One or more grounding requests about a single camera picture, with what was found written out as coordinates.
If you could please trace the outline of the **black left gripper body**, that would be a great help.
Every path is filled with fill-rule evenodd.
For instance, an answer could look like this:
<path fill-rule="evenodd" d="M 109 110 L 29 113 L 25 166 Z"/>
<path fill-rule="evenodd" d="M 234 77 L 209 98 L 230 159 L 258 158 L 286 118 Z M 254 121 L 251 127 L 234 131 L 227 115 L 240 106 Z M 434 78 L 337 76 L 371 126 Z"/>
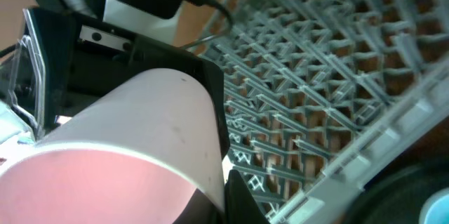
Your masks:
<path fill-rule="evenodd" d="M 168 57 L 168 45 L 78 13 L 24 11 L 36 62 L 39 119 L 81 110 L 77 96 L 100 98 Z"/>

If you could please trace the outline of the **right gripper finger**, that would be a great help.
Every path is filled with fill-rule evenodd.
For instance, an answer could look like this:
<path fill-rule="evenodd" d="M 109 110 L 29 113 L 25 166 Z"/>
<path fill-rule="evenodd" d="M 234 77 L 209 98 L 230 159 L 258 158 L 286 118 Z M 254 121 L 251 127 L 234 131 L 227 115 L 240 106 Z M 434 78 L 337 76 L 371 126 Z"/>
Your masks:
<path fill-rule="evenodd" d="M 269 224 L 237 170 L 229 172 L 224 190 L 228 224 Z"/>
<path fill-rule="evenodd" d="M 196 189 L 173 224 L 223 224 L 224 221 L 222 212 L 204 193 Z"/>

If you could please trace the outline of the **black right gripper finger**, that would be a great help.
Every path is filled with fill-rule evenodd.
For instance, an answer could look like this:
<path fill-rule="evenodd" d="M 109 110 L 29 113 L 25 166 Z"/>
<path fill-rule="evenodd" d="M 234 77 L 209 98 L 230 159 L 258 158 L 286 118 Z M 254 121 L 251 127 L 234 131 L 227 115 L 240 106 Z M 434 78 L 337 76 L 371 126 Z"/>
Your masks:
<path fill-rule="evenodd" d="M 153 68 L 184 72 L 203 85 L 213 101 L 220 153 L 225 157 L 230 149 L 230 139 L 224 109 L 224 72 L 209 60 L 153 39 L 141 39 L 140 52 L 145 54 Z"/>
<path fill-rule="evenodd" d="M 30 36 L 1 51 L 1 100 L 31 133 L 45 135 L 46 68 L 38 43 Z"/>

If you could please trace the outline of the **pink plastic cup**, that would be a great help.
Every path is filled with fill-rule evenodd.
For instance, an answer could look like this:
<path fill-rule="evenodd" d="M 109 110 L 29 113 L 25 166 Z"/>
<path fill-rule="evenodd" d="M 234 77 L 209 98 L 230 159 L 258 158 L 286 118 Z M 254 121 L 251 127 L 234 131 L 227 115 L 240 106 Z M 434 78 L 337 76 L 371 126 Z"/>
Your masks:
<path fill-rule="evenodd" d="M 1 222 L 173 223 L 196 189 L 224 213 L 213 101 L 148 70 L 1 167 Z"/>

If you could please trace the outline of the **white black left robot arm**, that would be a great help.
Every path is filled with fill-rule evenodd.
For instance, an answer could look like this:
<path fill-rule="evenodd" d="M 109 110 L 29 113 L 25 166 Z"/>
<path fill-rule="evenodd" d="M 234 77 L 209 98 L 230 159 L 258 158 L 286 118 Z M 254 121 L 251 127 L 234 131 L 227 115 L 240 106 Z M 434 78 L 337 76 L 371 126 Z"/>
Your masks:
<path fill-rule="evenodd" d="M 167 68 L 193 77 L 210 94 L 220 151 L 228 152 L 223 71 L 192 54 L 189 44 L 171 43 L 184 2 L 231 20 L 218 0 L 36 1 L 24 12 L 27 65 L 14 64 L 8 95 L 36 138 L 55 129 L 58 116 L 75 115 L 139 73 Z"/>

